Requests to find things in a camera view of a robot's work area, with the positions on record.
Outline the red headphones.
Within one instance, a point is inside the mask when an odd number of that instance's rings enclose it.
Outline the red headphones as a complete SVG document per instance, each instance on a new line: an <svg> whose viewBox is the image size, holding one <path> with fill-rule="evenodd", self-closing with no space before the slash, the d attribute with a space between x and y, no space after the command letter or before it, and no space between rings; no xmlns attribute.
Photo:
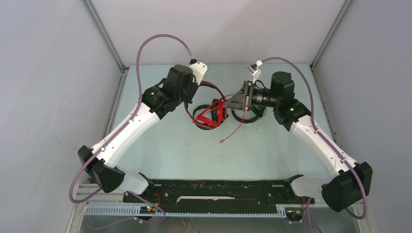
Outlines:
<svg viewBox="0 0 412 233"><path fill-rule="evenodd" d="M223 94L222 90L215 84L209 81L202 81L200 86L212 88L220 94L219 99L213 99L212 103L205 110L199 110L196 113L196 120L201 124L197 125L193 120L193 113L188 110L188 103L183 103L186 113L192 120L192 122L201 130L213 130L221 126L224 121L229 117L228 110L223 106L227 100L227 96Z"/></svg>

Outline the small black headphones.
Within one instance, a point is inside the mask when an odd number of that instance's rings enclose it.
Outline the small black headphones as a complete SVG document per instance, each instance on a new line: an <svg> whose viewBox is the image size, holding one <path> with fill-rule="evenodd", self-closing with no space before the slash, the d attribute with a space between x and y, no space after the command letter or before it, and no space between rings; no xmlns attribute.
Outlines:
<svg viewBox="0 0 412 233"><path fill-rule="evenodd" d="M197 120L196 120L196 113L199 111L199 110L205 110L205 109L207 109L209 107L209 105L207 105L207 104L202 104L202 105L199 105L198 107L196 107L194 110L193 110L193 120L194 120L194 123L195 124L197 124L197 125L199 125L199 124L201 124L200 122L198 122Z"/></svg>

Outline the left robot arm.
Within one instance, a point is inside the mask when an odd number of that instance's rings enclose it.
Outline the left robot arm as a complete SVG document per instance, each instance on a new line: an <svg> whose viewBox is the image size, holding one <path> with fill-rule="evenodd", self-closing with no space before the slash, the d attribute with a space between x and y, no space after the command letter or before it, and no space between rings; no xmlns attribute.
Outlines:
<svg viewBox="0 0 412 233"><path fill-rule="evenodd" d="M201 62L173 66L166 78L143 92L131 113L113 131L94 146L78 150L85 172L103 192L119 188L133 192L141 202L153 198L154 190L147 177L122 171L117 164L146 130L181 103L193 99L207 70Z"/></svg>

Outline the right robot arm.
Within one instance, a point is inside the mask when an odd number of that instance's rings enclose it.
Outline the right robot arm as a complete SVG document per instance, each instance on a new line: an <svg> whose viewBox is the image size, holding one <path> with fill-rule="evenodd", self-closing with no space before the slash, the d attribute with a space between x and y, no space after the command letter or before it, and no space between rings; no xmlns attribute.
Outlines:
<svg viewBox="0 0 412 233"><path fill-rule="evenodd" d="M290 73L272 75L270 88L258 88L244 81L242 88L225 104L225 108L250 111L252 107L272 108L278 124L299 138L315 155L327 172L327 179L296 175L282 190L285 201L297 202L302 196L323 200L330 209L340 212L367 199L373 169L367 162L358 163L331 140L314 119L313 113L295 98Z"/></svg>

